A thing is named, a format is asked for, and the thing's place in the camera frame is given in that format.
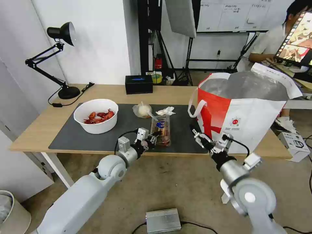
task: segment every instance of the red crayfish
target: red crayfish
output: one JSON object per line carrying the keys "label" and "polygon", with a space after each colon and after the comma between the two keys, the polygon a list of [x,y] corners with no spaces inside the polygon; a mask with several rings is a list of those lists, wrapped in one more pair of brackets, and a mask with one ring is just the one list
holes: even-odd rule
{"label": "red crayfish", "polygon": [[84,123],[86,124],[98,124],[98,123],[102,123],[108,119],[110,119],[111,117],[114,116],[114,112],[111,111],[110,109],[108,109],[108,112],[105,113],[105,112],[99,112],[99,113],[96,113],[96,112],[92,112],[90,115],[89,115],[89,119],[85,119],[84,120]]}

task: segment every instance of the desk lamp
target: desk lamp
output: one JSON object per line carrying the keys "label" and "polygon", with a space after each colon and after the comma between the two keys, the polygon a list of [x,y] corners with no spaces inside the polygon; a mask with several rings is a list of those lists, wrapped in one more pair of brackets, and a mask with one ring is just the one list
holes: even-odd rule
{"label": "desk lamp", "polygon": [[[56,55],[57,53],[63,50],[64,43],[61,42],[61,39],[64,40],[66,43],[70,44],[71,46],[74,46],[73,42],[76,40],[75,28],[72,22],[67,22],[63,24],[60,28],[49,27],[47,29],[47,34],[49,35],[49,37],[53,38],[56,41],[56,44],[50,47],[49,49],[43,51],[42,53],[36,55],[35,57],[27,59],[25,63],[27,66],[31,67],[32,69],[36,70],[37,72],[41,73],[42,75],[46,76],[47,78],[49,78],[50,80],[54,81],[55,83],[61,86],[61,90],[58,92],[60,99],[75,98],[80,94],[80,90],[77,87],[68,86],[66,84],[66,81],[60,80],[37,67],[39,63],[47,60],[48,58]],[[40,57],[43,54],[47,53],[48,51],[53,50],[54,48],[57,48],[58,51],[50,55]]]}

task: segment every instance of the tissue box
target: tissue box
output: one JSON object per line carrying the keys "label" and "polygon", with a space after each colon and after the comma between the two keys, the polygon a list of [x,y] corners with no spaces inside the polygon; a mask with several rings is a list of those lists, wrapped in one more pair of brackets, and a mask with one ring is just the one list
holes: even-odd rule
{"label": "tissue box", "polygon": [[153,92],[153,80],[150,75],[126,76],[125,81],[127,94],[141,94]]}
{"label": "tissue box", "polygon": [[281,132],[278,138],[293,156],[289,161],[298,163],[309,155],[310,150],[300,135]]}

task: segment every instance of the white bowl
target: white bowl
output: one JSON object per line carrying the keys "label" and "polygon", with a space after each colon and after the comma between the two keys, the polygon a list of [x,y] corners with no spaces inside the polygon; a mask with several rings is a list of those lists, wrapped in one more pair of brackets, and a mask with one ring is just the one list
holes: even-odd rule
{"label": "white bowl", "polygon": [[[84,119],[88,119],[92,112],[108,112],[111,109],[115,114],[109,120],[96,124],[85,124]],[[81,104],[74,112],[74,120],[77,121],[83,129],[92,134],[101,134],[111,130],[117,123],[118,105],[109,99],[94,99]]]}

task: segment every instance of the tissue paper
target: tissue paper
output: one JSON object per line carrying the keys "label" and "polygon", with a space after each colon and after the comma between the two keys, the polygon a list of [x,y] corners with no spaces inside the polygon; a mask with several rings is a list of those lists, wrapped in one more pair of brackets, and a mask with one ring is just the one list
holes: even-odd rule
{"label": "tissue paper", "polygon": [[163,109],[163,110],[159,110],[159,111],[156,111],[156,114],[158,115],[173,115],[175,114],[174,112],[172,112],[174,110],[174,107],[167,107],[166,109]]}

